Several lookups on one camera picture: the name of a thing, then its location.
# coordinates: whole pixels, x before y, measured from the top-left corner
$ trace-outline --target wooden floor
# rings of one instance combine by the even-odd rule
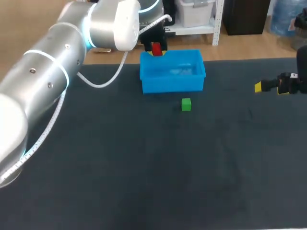
[[[12,65],[54,24],[65,0],[0,1],[0,79]],[[228,36],[224,29],[219,46],[212,46],[211,35],[170,38],[169,49],[200,49],[203,59],[239,60],[295,57],[290,41],[278,38],[267,29],[262,35]],[[142,46],[128,55],[127,63],[138,63]],[[119,63],[123,53],[90,52],[85,64]]]

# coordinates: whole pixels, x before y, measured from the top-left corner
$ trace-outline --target white cable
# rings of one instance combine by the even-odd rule
[[[94,83],[91,83],[85,76],[83,76],[80,72],[77,73],[77,76],[80,77],[86,84],[94,87],[94,88],[104,88],[106,86],[108,86],[109,84],[111,84],[116,78],[117,76],[119,75],[119,73],[121,72],[121,69],[123,68],[124,64],[125,64],[125,61],[126,61],[126,58],[127,58],[127,55],[128,55],[128,52],[125,52],[124,53],[124,56],[121,60],[121,63],[119,65],[119,68],[117,69],[116,73],[114,74],[114,76],[109,80],[107,81],[106,83],[104,84],[101,84],[101,85],[96,85]]]
[[[164,19],[168,19],[170,22],[172,21],[171,16],[169,15],[164,15],[161,18],[159,18],[158,20],[156,20],[155,22],[151,23],[149,26],[143,28],[142,30],[140,30],[139,34],[141,35],[142,33],[146,32],[147,30],[151,29],[152,27],[154,27],[155,25],[157,25],[159,22],[163,21]],[[92,87],[95,88],[104,88],[106,86],[108,86],[109,84],[111,84],[115,78],[119,75],[120,71],[122,70],[122,67],[126,61],[128,52],[124,53],[124,56],[121,60],[121,63],[119,65],[118,70],[116,71],[116,73],[114,74],[114,76],[106,83],[101,84],[101,85],[96,85],[91,83],[87,78],[85,78],[81,73],[77,73],[77,75],[87,84],[89,84]],[[16,172],[20,167],[22,167],[22,165],[24,163],[26,163],[28,161],[28,159],[30,159],[33,154],[38,150],[38,148],[43,144],[43,142],[45,141],[46,137],[49,135],[53,125],[55,124],[59,113],[61,111],[64,99],[65,99],[65,95],[66,95],[66,89],[64,90],[64,92],[62,93],[62,95],[60,96],[58,105],[56,110],[54,111],[54,114],[52,115],[51,120],[49,121],[47,127],[45,128],[44,132],[42,133],[42,135],[39,137],[39,139],[35,142],[35,144],[32,146],[32,148],[30,148],[30,150],[24,154],[19,161],[17,161],[12,167],[10,167],[2,176],[0,176],[0,184],[2,184],[6,179],[9,178],[9,176],[11,176],[14,172]]]
[[[150,25],[148,25],[147,27],[143,28],[140,30],[139,34],[143,34],[145,33],[147,30],[153,28],[154,26],[156,26],[157,24],[159,24],[161,21],[165,20],[165,19],[168,19],[170,22],[172,21],[172,17],[169,16],[168,14],[166,15],[163,15],[161,18],[157,19],[156,21],[154,21],[153,23],[151,23]],[[94,88],[104,88],[106,86],[108,86],[109,84],[111,84],[116,78],[117,76],[119,75],[119,73],[121,72],[121,69],[123,68],[124,64],[125,64],[125,61],[126,61],[126,58],[127,58],[127,55],[128,55],[128,52],[125,52],[124,53],[124,56],[121,60],[121,63],[116,71],[116,73],[114,74],[114,76],[109,80],[107,81],[106,83],[104,84],[101,84],[101,85],[96,85],[92,82],[90,82],[85,76],[83,76],[80,72],[77,73],[77,76],[80,77],[86,84],[88,84],[89,86],[92,86]]]
[[[42,133],[42,135],[39,137],[39,139],[35,142],[35,144],[32,146],[32,148],[30,148],[30,150],[23,156],[20,158],[19,161],[17,161],[17,163],[15,163],[12,167],[10,167],[1,177],[0,177],[0,184],[2,184],[10,175],[12,175],[14,172],[16,172],[30,157],[33,156],[33,154],[38,150],[38,148],[43,144],[44,140],[46,139],[46,137],[48,136],[48,134],[50,133],[54,123],[56,122],[59,113],[61,111],[64,99],[65,99],[65,95],[66,95],[66,90],[64,90],[64,92],[62,93],[62,95],[60,96],[58,105],[56,110],[54,111],[54,114],[52,115],[51,120],[49,121],[47,127],[45,128],[44,132]]]

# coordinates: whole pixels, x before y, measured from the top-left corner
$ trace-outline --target black cabinet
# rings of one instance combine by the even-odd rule
[[[225,0],[223,22],[228,35],[263,32],[271,0]]]

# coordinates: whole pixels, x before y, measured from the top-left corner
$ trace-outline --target yellow object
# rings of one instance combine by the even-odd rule
[[[167,52],[167,50],[162,50],[162,55],[164,55]],[[153,56],[153,52],[152,51],[147,51],[147,53],[149,53],[151,56]]]
[[[279,93],[279,90],[278,90],[278,88],[277,88],[277,94],[278,94],[278,95],[283,95],[283,94],[290,94],[290,93],[289,93],[289,92]]]
[[[261,82],[259,82],[259,83],[257,83],[255,85],[255,92],[262,92],[262,90],[261,90]]]

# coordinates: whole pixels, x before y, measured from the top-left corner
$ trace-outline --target shelf leg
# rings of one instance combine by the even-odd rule
[[[217,46],[219,44],[224,0],[216,0],[216,5],[217,7],[216,7],[216,13],[215,13],[215,25],[214,25],[214,33],[213,33],[213,41],[212,41],[213,46]]]

